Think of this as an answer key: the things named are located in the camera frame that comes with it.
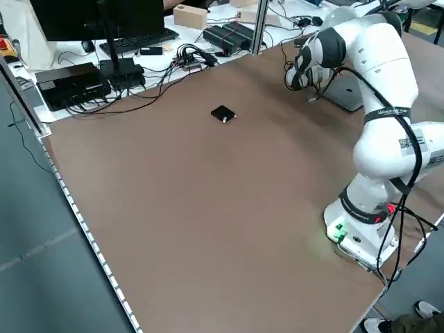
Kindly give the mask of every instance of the aluminum pole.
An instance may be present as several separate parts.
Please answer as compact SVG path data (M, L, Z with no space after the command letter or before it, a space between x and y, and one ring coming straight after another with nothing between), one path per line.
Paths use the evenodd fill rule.
M253 33L253 46L251 48L251 54L254 56L257 56L261 49L269 2L270 0L259 0L259 3L257 4L255 32Z

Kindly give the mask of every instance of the keyboard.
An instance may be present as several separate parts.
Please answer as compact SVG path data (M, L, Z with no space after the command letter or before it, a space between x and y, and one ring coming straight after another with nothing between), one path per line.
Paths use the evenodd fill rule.
M171 29L164 28L164 31L160 35L149 35L143 37L132 37L132 38L122 38L120 40L116 40L116 51L117 54L127 53L127 52L136 52L141 47L153 46L155 44L159 44L165 42L167 40L173 40L178 37L179 34ZM110 47L108 43L100 44L99 47L103 52L110 56Z

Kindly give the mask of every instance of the shoe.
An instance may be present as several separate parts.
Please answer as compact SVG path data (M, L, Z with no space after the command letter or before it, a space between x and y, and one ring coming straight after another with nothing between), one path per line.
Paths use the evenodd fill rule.
M441 311L439 311L437 308L435 308L433 305L423 301L419 300L413 305L413 308L415 309L417 315L421 317L422 319L427 319L432 317L434 314L440 314Z
M390 333L390 322L384 319L367 318L359 326L364 333Z

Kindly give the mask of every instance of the robotic arm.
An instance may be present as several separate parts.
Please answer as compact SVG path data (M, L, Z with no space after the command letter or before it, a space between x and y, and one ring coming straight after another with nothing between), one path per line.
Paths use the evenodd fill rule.
M444 164L444 123L411 124L411 106L418 96L418 86L400 34L400 20L392 12L326 28L307 40L285 77L287 87L300 90L324 83L333 68L351 62L355 71L393 106L386 108L359 81L365 120L353 150L358 174L324 212L327 236L373 268L378 257L380 265L398 247L389 223L389 203L403 191L402 182L408 183L416 163L412 143L394 116L403 117L418 140L422 165L417 180ZM388 236L382 244L385 234Z

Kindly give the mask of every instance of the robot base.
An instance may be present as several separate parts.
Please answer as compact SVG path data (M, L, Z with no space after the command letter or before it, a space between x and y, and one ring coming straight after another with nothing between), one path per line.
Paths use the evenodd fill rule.
M362 223L351 217L342 207L341 201L337 199L325 208L324 222L328 238L338 243L339 237L343 237L341 248L353 259L358 259L365 269L376 270L379 247L389 227L388 219L376 225ZM379 267L395 252L396 248L398 248L398 238L392 226L381 252Z

